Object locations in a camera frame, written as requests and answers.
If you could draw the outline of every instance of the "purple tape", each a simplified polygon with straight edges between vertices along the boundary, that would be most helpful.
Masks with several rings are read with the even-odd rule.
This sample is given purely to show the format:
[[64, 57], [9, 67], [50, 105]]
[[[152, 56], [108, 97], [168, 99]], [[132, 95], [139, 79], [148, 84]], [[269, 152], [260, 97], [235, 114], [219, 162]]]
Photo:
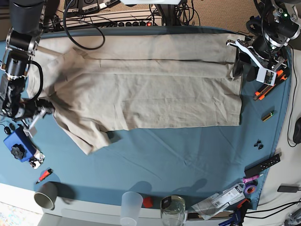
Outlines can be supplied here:
[[252, 194], [256, 191], [256, 185], [255, 184], [248, 184], [245, 188], [245, 194]]

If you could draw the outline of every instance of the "beige cloth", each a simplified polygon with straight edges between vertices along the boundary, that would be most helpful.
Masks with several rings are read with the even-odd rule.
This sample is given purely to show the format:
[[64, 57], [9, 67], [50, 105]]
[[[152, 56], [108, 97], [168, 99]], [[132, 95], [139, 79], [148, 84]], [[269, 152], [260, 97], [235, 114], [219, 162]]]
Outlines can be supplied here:
[[[81, 37], [95, 45], [99, 37]], [[239, 125], [241, 79], [232, 78], [233, 34], [111, 36], [97, 50], [70, 49], [65, 38], [41, 46], [61, 56], [38, 54], [44, 86], [41, 97], [55, 106], [58, 125], [89, 154], [110, 141], [110, 130]], [[39, 88], [32, 67], [28, 95]]]

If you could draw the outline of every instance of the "red object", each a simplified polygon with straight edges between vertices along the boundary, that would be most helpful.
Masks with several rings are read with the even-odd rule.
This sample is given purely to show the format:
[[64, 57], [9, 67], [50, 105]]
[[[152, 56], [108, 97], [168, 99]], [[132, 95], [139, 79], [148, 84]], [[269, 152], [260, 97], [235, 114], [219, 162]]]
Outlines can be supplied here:
[[240, 202], [237, 206], [237, 209], [240, 209], [241, 206], [245, 203], [245, 202], [251, 202], [250, 199], [244, 199], [242, 202]]
[[36, 182], [36, 184], [38, 184], [39, 182], [41, 182], [42, 180], [44, 180], [46, 177], [48, 177], [50, 174], [52, 174], [52, 169], [48, 169], [46, 170], [42, 176], [39, 177], [39, 180]]
[[152, 198], [150, 196], [143, 199], [143, 206], [145, 208], [151, 208], [153, 205], [154, 204], [153, 204]]

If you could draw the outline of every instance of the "black knob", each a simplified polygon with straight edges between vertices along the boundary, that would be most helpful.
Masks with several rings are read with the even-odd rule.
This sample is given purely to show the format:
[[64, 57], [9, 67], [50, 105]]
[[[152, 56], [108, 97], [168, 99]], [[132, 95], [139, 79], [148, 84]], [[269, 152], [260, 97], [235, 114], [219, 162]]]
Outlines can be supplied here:
[[12, 146], [11, 153], [15, 157], [15, 159], [21, 160], [24, 157], [25, 149], [22, 147], [22, 145], [16, 144]]

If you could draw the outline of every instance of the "blue tablecloth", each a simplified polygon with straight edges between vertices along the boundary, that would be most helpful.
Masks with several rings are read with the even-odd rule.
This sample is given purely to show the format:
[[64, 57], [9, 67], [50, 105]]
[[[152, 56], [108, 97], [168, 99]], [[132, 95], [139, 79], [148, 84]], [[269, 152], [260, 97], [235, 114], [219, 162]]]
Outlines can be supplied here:
[[[44, 182], [56, 181], [59, 195], [89, 202], [121, 204], [126, 191], [157, 200], [170, 194], [185, 198], [187, 207], [221, 192], [245, 175], [246, 167], [273, 155], [285, 118], [291, 79], [262, 101], [253, 101], [259, 82], [243, 83], [241, 125], [183, 129], [134, 129], [109, 132], [112, 144], [86, 156], [57, 126], [52, 116], [37, 124], [33, 141], [46, 155], [37, 170], [14, 159], [1, 142], [0, 182], [25, 189], [35, 185], [42, 171], [54, 173]], [[261, 117], [271, 110], [266, 122]], [[254, 143], [260, 139], [264, 148]], [[267, 170], [252, 194], [257, 207]]]

